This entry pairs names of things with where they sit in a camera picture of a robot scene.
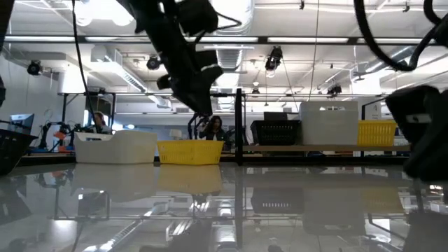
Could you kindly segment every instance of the shelf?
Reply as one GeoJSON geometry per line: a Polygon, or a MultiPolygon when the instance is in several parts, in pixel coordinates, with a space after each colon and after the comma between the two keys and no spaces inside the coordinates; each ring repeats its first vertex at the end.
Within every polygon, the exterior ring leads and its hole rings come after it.
{"type": "Polygon", "coordinates": [[[409,146],[244,146],[243,151],[410,151],[409,146]]]}

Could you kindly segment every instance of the woman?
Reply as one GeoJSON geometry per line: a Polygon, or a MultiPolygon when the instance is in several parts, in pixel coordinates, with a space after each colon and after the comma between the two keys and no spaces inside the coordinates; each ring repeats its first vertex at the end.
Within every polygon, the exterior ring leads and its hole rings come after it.
{"type": "Polygon", "coordinates": [[[100,134],[112,134],[111,128],[107,127],[106,122],[104,121],[104,114],[102,112],[95,112],[94,119],[96,124],[99,126],[100,134]]]}
{"type": "Polygon", "coordinates": [[[212,117],[206,127],[203,127],[199,133],[199,138],[204,138],[206,140],[214,141],[225,141],[225,132],[222,128],[223,121],[217,115],[212,117]]]}

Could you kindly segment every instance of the computer monitor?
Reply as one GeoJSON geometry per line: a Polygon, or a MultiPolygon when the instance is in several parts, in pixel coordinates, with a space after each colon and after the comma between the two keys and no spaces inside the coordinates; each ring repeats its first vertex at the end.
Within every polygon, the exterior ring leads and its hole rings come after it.
{"type": "Polygon", "coordinates": [[[34,114],[10,115],[8,130],[22,134],[31,134],[34,114]]]}
{"type": "Polygon", "coordinates": [[[265,120],[288,120],[288,114],[284,112],[264,112],[265,120]]]}

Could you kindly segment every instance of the reflective table surface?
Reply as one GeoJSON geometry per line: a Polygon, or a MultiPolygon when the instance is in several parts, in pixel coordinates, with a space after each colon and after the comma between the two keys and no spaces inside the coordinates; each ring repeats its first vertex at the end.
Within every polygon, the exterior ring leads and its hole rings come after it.
{"type": "Polygon", "coordinates": [[[444,186],[399,167],[26,169],[0,178],[0,251],[448,251],[444,186]]]}

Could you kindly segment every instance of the wall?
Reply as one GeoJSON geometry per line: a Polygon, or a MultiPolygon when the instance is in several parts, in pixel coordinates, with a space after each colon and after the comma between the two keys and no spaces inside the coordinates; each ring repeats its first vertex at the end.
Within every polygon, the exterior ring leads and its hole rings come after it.
{"type": "MultiPolygon", "coordinates": [[[[30,76],[27,70],[0,56],[0,74],[6,86],[6,100],[0,108],[0,119],[9,120],[9,115],[34,113],[31,135],[39,136],[41,126],[46,122],[62,119],[63,97],[57,95],[59,82],[57,73],[50,79],[45,76],[30,76]]],[[[78,97],[66,109],[66,122],[82,122],[85,98],[78,97]]],[[[1,129],[7,125],[0,124],[1,129]]],[[[51,127],[48,132],[48,147],[53,146],[53,134],[59,127],[51,127]]],[[[32,143],[37,146],[39,140],[32,143]]]]}

